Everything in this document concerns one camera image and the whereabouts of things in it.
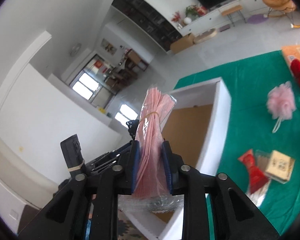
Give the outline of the white tv cabinet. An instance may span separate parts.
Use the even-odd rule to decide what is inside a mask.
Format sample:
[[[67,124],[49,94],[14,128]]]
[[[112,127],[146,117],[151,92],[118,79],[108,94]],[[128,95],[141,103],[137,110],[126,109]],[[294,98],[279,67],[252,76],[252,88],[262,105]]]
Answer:
[[[241,5],[243,7],[242,13],[246,20],[251,15],[263,14],[268,11],[268,7],[262,2],[262,0],[235,0],[215,10],[211,10],[206,15],[193,20],[192,23],[181,28],[179,33],[181,33],[182,36],[189,33],[193,33],[193,35],[197,36],[212,28],[219,28],[223,25],[231,24],[230,20],[226,16],[221,15],[221,12],[236,5]],[[238,13],[232,14],[232,18],[234,22],[243,20]]]

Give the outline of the red flowers white vase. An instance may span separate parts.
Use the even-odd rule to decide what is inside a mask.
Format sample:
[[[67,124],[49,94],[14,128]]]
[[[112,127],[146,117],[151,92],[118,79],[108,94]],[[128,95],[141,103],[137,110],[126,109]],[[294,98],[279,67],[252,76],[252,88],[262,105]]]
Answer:
[[[171,22],[175,23],[178,29],[181,29],[192,23],[192,19],[186,15],[182,16],[179,11],[176,11],[172,16]]]

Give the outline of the cotton swab bag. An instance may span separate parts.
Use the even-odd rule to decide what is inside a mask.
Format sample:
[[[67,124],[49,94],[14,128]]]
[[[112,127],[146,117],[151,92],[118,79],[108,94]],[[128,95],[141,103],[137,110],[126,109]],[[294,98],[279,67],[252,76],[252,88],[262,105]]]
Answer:
[[[251,182],[249,182],[246,195],[257,207],[260,207],[265,200],[271,183],[270,177],[266,175],[269,158],[269,153],[261,150],[254,151],[256,176],[253,178],[252,187],[250,186]]]

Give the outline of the small wooden bench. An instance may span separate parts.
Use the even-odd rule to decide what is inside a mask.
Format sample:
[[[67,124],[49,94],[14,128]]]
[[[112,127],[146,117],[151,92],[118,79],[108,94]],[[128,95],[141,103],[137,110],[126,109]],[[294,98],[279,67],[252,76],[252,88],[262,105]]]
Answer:
[[[243,19],[243,21],[245,23],[247,22],[245,16],[242,13],[242,10],[243,10],[243,7],[241,5],[236,5],[234,7],[231,7],[229,9],[227,9],[227,10],[222,11],[221,15],[222,16],[226,16],[230,20],[230,22],[232,23],[232,25],[235,26],[235,22],[234,22],[234,20],[232,18],[232,14],[234,14],[234,13],[238,13],[239,16],[241,16],[241,18]]]

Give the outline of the green satin tablecloth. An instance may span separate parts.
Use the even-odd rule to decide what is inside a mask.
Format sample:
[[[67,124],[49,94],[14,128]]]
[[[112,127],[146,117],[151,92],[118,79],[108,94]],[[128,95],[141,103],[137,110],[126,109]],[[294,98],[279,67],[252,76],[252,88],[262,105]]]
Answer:
[[[238,158],[247,150],[273,150],[295,159],[292,176],[285,184],[271,182],[261,211],[279,233],[284,233],[300,213],[300,88],[292,85],[296,110],[291,120],[273,133],[275,120],[266,107],[267,95],[293,77],[281,51],[226,63],[181,78],[177,88],[221,77],[231,95],[231,113],[219,172],[240,187],[248,188],[248,173]]]

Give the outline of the beige tissue pack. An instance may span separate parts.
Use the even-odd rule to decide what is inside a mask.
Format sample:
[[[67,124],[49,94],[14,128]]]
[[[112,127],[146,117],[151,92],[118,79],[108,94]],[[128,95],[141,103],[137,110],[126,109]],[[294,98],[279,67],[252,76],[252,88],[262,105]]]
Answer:
[[[294,164],[295,159],[273,150],[266,165],[265,174],[272,180],[285,184],[290,181]]]

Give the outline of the dark display shelf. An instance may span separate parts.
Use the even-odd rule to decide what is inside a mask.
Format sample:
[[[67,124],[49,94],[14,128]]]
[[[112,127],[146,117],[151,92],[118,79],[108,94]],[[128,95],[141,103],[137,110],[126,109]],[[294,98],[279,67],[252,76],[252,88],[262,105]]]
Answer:
[[[175,27],[145,0],[113,0],[112,6],[146,32],[164,51],[182,38]]]

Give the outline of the white cardboard box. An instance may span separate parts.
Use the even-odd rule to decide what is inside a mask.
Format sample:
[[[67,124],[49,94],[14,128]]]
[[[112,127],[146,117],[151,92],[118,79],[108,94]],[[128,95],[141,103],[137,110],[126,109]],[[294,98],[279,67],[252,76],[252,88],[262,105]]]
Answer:
[[[222,78],[170,92],[177,101],[162,134],[172,152],[203,174],[216,175],[228,132],[231,96]],[[181,239],[182,208],[168,215],[127,211],[125,215],[147,239]]]

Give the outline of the brown cardboard box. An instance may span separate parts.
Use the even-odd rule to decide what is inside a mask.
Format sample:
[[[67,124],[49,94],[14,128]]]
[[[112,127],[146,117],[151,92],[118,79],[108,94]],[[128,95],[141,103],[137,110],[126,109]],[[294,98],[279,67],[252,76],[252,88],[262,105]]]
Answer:
[[[195,36],[193,33],[187,34],[179,40],[173,42],[170,46],[170,50],[172,53],[177,54],[187,48],[190,48],[194,45],[194,38]]]

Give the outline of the pink paper pack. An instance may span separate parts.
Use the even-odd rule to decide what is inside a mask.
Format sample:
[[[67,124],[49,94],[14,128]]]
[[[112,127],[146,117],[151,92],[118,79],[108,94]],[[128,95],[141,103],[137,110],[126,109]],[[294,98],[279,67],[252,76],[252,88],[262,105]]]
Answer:
[[[136,175],[135,198],[148,199],[168,194],[168,185],[161,156],[161,123],[176,104],[169,94],[150,87],[141,107],[136,141],[140,143],[140,162]]]

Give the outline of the orange book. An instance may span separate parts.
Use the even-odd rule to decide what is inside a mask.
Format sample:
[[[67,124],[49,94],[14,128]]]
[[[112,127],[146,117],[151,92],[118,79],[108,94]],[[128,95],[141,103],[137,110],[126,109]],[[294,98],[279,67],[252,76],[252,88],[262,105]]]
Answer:
[[[298,59],[300,61],[300,45],[283,46],[281,50],[285,62],[288,66],[288,69],[290,73],[293,75],[290,69],[290,65],[294,59]]]

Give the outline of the orange lounge chair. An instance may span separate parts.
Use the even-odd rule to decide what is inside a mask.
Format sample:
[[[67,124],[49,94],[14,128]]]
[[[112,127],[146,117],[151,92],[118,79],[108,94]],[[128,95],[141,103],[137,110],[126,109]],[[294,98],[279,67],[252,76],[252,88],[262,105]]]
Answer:
[[[293,12],[297,10],[297,7],[292,0],[262,0],[262,2],[269,8],[268,12],[263,15],[264,18],[287,17],[291,28],[300,28],[300,24],[294,21]]]

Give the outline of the red plastic packet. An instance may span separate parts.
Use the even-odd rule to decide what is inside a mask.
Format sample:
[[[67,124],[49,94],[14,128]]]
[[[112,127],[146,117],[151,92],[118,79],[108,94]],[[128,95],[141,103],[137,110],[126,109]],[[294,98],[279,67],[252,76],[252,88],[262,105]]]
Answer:
[[[266,175],[258,168],[256,165],[256,160],[253,154],[253,150],[249,149],[243,155],[241,155],[238,160],[246,167],[248,175],[249,175],[249,193],[253,194],[266,183],[268,183],[269,179]]]

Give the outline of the pink mesh bath sponge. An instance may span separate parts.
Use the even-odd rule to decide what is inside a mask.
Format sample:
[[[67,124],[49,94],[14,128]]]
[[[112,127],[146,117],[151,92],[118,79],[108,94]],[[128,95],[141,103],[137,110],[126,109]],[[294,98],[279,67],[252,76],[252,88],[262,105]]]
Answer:
[[[292,83],[287,81],[274,87],[268,93],[267,109],[276,124],[272,133],[276,133],[285,120],[291,120],[296,110],[295,96],[292,90]]]

